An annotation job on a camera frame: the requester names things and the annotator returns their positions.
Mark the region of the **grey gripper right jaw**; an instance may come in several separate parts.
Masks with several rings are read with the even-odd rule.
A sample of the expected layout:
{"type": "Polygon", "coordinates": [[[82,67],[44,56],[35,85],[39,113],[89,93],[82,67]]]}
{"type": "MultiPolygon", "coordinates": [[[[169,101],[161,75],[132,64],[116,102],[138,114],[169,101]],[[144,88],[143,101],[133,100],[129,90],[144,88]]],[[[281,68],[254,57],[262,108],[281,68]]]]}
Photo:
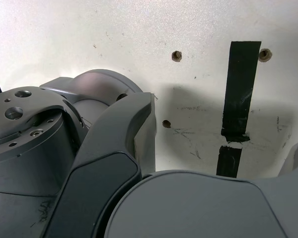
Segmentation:
{"type": "Polygon", "coordinates": [[[298,238],[298,167],[279,177],[255,180],[182,170],[157,172],[123,196],[104,235],[298,238]]]}

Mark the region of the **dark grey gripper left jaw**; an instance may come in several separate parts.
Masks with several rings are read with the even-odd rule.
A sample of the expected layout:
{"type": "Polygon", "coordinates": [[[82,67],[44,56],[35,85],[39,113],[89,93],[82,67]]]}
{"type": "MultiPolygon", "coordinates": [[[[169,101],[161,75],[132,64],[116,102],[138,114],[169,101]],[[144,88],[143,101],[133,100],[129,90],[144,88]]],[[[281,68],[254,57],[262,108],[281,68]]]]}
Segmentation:
{"type": "Polygon", "coordinates": [[[155,131],[152,93],[106,109],[88,131],[42,237],[103,237],[119,200],[155,171],[155,131]]]}

